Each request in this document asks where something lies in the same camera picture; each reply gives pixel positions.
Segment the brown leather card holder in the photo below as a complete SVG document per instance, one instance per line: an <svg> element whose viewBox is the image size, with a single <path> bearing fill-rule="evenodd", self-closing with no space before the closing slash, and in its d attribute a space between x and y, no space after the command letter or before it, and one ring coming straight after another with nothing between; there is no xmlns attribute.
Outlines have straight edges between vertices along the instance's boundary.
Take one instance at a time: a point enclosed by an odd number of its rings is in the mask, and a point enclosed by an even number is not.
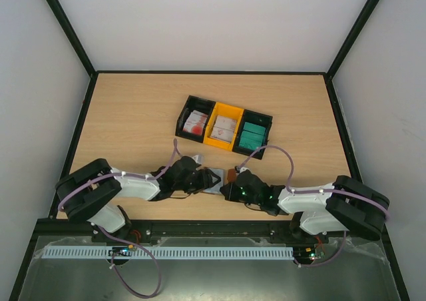
<svg viewBox="0 0 426 301"><path fill-rule="evenodd" d="M236 179L237 171L234 168L224 170L221 168L204 167L205 187L201 190L206 194L221 194L220 189Z"/></svg>

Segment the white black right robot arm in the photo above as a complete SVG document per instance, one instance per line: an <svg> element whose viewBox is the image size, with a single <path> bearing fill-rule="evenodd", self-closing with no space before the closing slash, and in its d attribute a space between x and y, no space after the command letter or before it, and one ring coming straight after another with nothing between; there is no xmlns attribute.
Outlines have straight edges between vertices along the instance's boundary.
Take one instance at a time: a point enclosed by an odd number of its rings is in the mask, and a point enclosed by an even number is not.
<svg viewBox="0 0 426 301"><path fill-rule="evenodd" d="M389 199L345 175L332 183L314 187L290 188L268 185L249 170L236 175L220 188L231 202L254 205L271 215L292 215L292 238L305 242L323 232L350 232L366 240L381 238L389 217Z"/></svg>

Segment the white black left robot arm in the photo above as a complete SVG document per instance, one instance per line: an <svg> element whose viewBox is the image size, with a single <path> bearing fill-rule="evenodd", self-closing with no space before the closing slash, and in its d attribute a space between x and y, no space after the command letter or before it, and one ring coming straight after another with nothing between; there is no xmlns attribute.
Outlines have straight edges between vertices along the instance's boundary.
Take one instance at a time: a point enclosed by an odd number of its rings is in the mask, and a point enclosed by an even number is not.
<svg viewBox="0 0 426 301"><path fill-rule="evenodd" d="M125 239L132 223L123 207L110 203L113 198L158 202L171 199L178 191L187 195L217 194L223 184L224 170L202 167L199 156L182 156L146 174L125 172L98 158L56 184L57 210L73 224L88 222L96 232L105 230Z"/></svg>

